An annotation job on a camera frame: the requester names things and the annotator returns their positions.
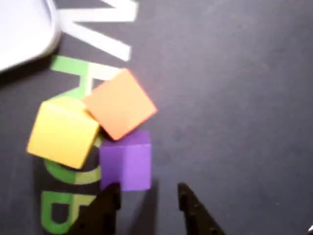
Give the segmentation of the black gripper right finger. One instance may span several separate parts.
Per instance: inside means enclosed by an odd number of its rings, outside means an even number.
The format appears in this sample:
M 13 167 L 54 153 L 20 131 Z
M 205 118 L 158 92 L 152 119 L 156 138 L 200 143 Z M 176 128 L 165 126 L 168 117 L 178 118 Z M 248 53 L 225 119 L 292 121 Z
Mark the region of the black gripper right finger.
M 178 183 L 179 210 L 184 213 L 188 235 L 225 235 L 203 203 L 186 183 Z

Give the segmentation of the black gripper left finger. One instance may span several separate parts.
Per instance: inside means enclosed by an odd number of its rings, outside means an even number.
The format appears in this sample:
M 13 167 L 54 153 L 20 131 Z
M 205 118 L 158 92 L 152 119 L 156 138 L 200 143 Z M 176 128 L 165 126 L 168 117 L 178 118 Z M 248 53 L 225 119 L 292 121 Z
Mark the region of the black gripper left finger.
M 121 208 L 121 186 L 112 183 L 102 190 L 78 216 L 68 235 L 113 235 Z

